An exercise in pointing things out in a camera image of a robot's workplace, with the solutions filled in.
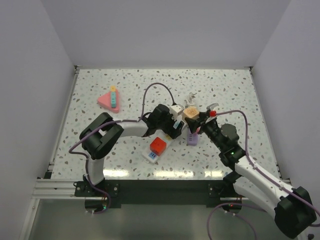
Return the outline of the red cube plug adapter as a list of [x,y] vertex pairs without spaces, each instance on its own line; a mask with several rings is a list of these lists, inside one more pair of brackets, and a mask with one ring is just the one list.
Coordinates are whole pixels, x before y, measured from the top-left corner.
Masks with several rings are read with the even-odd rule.
[[161,156],[167,148],[167,143],[160,137],[156,137],[149,145],[150,150],[157,156]]

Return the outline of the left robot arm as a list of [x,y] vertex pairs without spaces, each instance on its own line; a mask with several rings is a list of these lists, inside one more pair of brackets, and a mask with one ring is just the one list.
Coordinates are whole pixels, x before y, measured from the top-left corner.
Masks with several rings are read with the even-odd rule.
[[79,136],[82,148],[89,153],[85,167],[88,181],[86,191],[92,196],[99,196],[103,192],[104,158],[119,138],[145,138],[155,134],[156,131],[161,131],[157,138],[169,146],[185,128],[182,119],[184,109],[180,104],[170,107],[159,104],[149,115],[143,115],[140,121],[114,120],[107,112],[101,113]]

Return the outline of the purple power strip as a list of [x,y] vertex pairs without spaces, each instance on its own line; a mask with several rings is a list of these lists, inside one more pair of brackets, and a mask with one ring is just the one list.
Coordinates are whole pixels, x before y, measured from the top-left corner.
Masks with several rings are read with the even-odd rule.
[[198,132],[199,128],[196,129],[195,133],[192,133],[190,129],[187,130],[187,144],[189,146],[196,146],[198,144]]

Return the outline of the white multicolour power strip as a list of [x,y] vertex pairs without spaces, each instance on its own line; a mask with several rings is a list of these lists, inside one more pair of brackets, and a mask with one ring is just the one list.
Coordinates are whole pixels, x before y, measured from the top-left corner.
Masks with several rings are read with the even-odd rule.
[[147,131],[143,137],[151,137],[149,145],[141,152],[144,160],[155,164],[165,153],[173,141],[182,134],[185,124],[182,121],[169,121],[162,125],[152,127],[146,122]]

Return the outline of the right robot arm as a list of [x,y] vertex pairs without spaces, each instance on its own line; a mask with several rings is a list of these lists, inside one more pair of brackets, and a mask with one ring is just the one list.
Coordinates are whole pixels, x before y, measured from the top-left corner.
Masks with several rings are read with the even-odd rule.
[[258,189],[244,191],[242,195],[269,213],[288,238],[298,237],[308,227],[318,228],[316,220],[320,212],[313,206],[309,192],[301,186],[294,188],[260,166],[249,155],[248,147],[239,145],[236,127],[228,123],[219,126],[218,116],[219,112],[207,110],[196,118],[186,117],[185,121],[192,133],[207,135],[219,149],[220,160],[226,167]]

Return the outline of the tan cube plug adapter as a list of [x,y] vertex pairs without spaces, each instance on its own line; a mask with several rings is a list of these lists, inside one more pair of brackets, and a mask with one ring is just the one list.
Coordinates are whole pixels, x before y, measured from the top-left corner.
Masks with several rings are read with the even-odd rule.
[[186,118],[195,120],[199,117],[199,114],[200,112],[197,110],[196,107],[194,106],[187,107],[182,112],[182,120],[184,122],[186,122]]

